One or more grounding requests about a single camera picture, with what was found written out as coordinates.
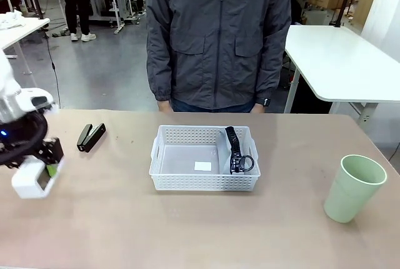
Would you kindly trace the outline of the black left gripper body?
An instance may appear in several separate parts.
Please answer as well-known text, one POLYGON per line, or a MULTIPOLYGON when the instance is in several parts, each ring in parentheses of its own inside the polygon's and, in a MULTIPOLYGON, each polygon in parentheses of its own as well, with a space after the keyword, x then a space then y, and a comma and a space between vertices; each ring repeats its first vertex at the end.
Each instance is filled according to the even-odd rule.
POLYGON ((48 131, 44 115, 34 111, 11 123, 1 124, 1 165, 29 155, 41 146, 48 131))

